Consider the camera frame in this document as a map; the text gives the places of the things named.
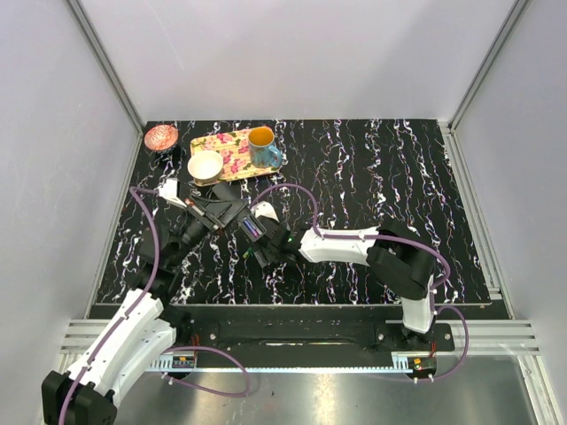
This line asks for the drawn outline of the black remote control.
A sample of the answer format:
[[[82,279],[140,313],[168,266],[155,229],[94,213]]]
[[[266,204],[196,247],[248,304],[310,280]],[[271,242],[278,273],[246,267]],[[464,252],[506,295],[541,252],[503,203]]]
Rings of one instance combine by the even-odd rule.
[[[212,192],[217,199],[214,215],[224,228],[236,223],[253,243],[258,242],[266,234],[266,229],[253,218],[248,204],[239,196],[236,189],[226,182],[220,182],[213,186]]]

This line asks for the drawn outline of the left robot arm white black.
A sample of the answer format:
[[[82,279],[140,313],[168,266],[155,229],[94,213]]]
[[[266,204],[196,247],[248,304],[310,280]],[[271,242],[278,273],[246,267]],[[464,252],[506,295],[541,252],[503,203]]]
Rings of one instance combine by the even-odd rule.
[[[210,232],[223,230],[254,215],[253,207],[227,192],[213,199],[159,195],[191,214],[178,236],[160,232],[152,213],[133,187],[132,198],[149,224],[149,250],[136,283],[97,339],[64,372],[44,378],[43,421],[46,424],[112,424],[123,397],[162,353],[189,350],[190,316],[171,305],[182,280],[183,259]]]

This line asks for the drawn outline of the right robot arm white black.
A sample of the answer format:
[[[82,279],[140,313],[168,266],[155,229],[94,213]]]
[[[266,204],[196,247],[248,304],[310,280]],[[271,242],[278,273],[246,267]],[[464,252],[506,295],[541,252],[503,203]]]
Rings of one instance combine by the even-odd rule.
[[[254,219],[252,251],[264,267],[274,262],[353,263],[367,267],[379,283],[400,298],[399,344],[421,351],[433,346],[435,322],[431,285],[436,259],[430,249],[399,225],[362,230],[298,231],[274,218]]]

